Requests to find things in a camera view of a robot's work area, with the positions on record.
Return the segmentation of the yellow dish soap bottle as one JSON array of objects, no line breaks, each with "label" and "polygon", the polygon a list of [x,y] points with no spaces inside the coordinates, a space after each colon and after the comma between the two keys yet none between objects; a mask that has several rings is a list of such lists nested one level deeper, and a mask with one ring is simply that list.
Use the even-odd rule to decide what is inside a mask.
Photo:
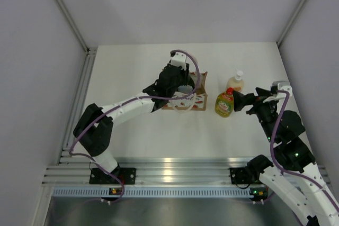
[{"label": "yellow dish soap bottle", "polygon": [[221,117],[229,117],[234,109],[233,88],[220,93],[216,99],[215,112]]}]

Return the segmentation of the cream pump soap bottle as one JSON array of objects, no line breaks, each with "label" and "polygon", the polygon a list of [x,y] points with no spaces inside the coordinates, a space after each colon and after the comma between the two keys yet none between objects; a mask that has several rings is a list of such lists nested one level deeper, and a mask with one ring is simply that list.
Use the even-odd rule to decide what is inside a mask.
[{"label": "cream pump soap bottle", "polygon": [[233,88],[235,91],[241,92],[244,88],[243,75],[241,70],[236,69],[235,75],[229,78],[226,89]]}]

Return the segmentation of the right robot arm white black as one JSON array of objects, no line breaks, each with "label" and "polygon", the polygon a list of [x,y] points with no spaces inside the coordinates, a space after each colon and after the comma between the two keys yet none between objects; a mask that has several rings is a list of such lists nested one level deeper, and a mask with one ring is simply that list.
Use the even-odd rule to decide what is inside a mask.
[{"label": "right robot arm white black", "polygon": [[233,92],[234,110],[255,115],[270,143],[270,158],[258,155],[244,167],[249,183],[260,182],[276,194],[301,225],[338,225],[338,201],[324,181],[316,159],[300,135],[305,127],[298,113],[286,110],[289,85],[274,83],[256,93]]}]

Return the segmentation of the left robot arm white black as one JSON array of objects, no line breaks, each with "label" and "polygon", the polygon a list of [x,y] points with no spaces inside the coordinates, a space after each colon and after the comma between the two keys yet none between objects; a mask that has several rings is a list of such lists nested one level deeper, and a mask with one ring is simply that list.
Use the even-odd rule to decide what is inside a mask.
[{"label": "left robot arm white black", "polygon": [[113,128],[139,115],[161,109],[178,88],[185,85],[194,88],[194,81],[189,77],[189,64],[167,64],[156,81],[135,97],[112,106],[92,103],[85,109],[73,135],[91,159],[102,168],[101,177],[107,183],[116,182],[120,176],[119,163],[108,151]]}]

